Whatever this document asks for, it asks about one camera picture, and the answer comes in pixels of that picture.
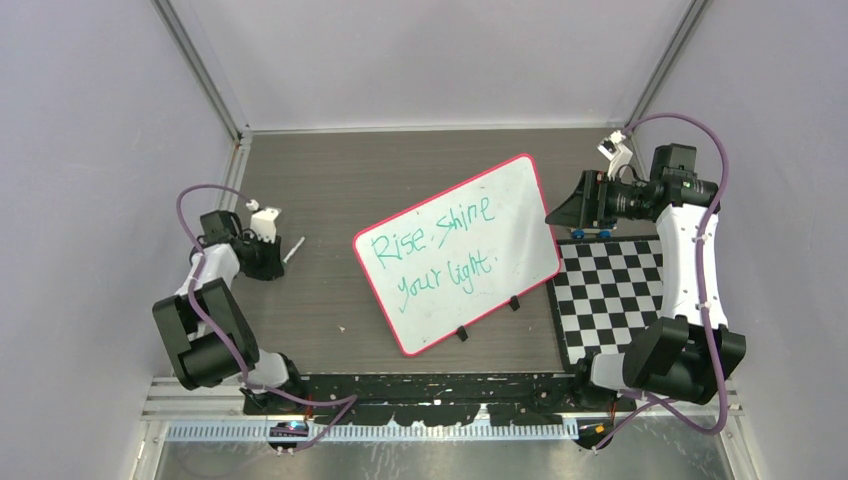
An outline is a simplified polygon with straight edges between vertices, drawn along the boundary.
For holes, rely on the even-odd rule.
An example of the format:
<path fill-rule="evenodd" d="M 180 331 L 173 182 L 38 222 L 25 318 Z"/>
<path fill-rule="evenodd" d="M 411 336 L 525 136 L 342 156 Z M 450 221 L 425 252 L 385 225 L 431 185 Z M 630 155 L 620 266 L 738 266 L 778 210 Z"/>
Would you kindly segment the pink-framed whiteboard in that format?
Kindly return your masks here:
<path fill-rule="evenodd" d="M 398 348 L 414 357 L 554 277 L 535 159 L 504 161 L 358 232 L 354 254 Z"/>

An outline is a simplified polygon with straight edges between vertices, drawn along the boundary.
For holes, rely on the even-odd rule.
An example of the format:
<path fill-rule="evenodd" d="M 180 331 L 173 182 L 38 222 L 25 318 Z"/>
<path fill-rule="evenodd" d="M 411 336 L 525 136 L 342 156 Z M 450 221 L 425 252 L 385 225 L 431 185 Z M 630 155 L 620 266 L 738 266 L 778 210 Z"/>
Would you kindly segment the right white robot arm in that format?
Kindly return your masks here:
<path fill-rule="evenodd" d="M 598 149 L 608 168 L 584 171 L 545 221 L 570 229 L 604 229 L 621 218 L 651 221 L 663 261 L 661 303 L 657 320 L 623 352 L 578 360 L 572 400 L 591 411 L 614 393 L 636 390 L 704 405 L 725 395 L 747 348 L 745 336 L 728 326 L 717 286 L 715 233 L 727 181 L 698 176 L 693 146 L 656 148 L 648 177 L 631 182 L 621 178 L 631 150 L 612 138 Z"/>

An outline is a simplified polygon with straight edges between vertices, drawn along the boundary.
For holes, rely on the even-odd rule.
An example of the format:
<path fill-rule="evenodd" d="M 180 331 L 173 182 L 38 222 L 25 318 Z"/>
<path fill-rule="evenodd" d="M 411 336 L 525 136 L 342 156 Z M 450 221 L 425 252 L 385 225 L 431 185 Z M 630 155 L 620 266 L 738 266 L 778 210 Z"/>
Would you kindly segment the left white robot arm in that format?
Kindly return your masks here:
<path fill-rule="evenodd" d="M 280 412 L 293 414 L 307 398 L 296 366 L 284 354 L 258 346 L 231 292 L 240 274 L 259 281 L 284 276 L 279 214 L 273 207 L 257 210 L 247 228 L 230 211 L 202 215 L 188 277 L 174 294 L 153 305 L 152 314 L 184 388 L 212 388 L 245 373 L 254 388 L 269 387 L 268 400 Z"/>

